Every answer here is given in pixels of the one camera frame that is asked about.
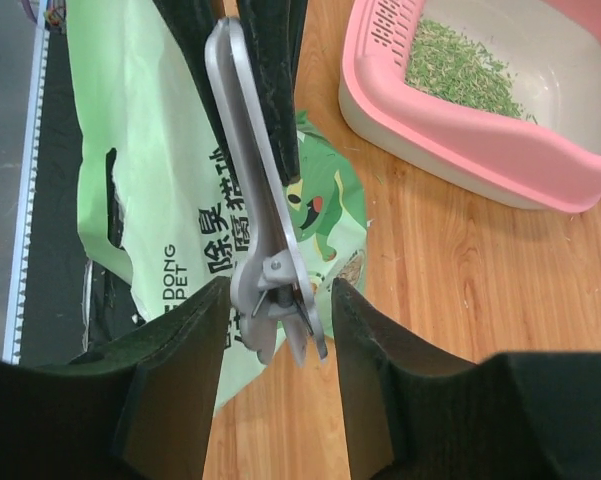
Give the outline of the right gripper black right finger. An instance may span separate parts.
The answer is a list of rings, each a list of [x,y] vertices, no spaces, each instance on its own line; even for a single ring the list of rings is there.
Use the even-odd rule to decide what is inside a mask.
[[[601,352],[473,363],[343,279],[331,303],[353,478],[601,479]]]

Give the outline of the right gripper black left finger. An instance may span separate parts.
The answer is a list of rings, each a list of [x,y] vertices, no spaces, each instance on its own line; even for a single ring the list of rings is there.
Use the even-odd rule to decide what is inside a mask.
[[[0,361],[0,479],[199,479],[229,281],[63,365]]]

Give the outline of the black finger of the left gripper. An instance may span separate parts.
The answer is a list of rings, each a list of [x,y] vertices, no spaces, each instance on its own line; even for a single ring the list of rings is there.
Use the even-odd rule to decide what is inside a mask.
[[[294,95],[308,2],[241,0],[237,7],[277,172],[290,185],[300,178]]]
[[[217,21],[212,2],[155,0],[154,5],[182,52],[215,139],[224,145],[225,134],[205,63],[206,41]]]

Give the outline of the white plastic bag clip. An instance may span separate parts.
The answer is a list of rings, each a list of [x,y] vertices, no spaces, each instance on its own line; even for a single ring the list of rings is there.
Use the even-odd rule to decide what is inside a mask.
[[[238,19],[223,18],[205,46],[214,100],[248,214],[250,240],[230,285],[245,346],[267,365],[284,331],[298,365],[307,342],[328,348],[308,271],[276,169],[256,83]]]

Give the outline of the green cat litter bag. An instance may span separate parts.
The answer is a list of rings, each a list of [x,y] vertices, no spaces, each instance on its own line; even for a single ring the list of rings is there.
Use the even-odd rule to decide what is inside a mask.
[[[214,278],[231,282],[245,257],[249,220],[226,136],[219,145],[154,1],[72,1],[67,34],[83,138],[79,237],[152,321]],[[328,348],[332,282],[364,283],[364,190],[308,116],[295,117],[300,178],[282,186]],[[230,299],[216,405],[267,365],[243,343]]]

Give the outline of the pink litter box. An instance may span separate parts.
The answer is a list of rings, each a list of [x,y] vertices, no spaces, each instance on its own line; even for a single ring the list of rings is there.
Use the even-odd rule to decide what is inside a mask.
[[[408,86],[424,19],[506,63],[524,115]],[[601,198],[601,1],[357,1],[340,71],[348,126],[430,174],[522,209],[580,213]]]

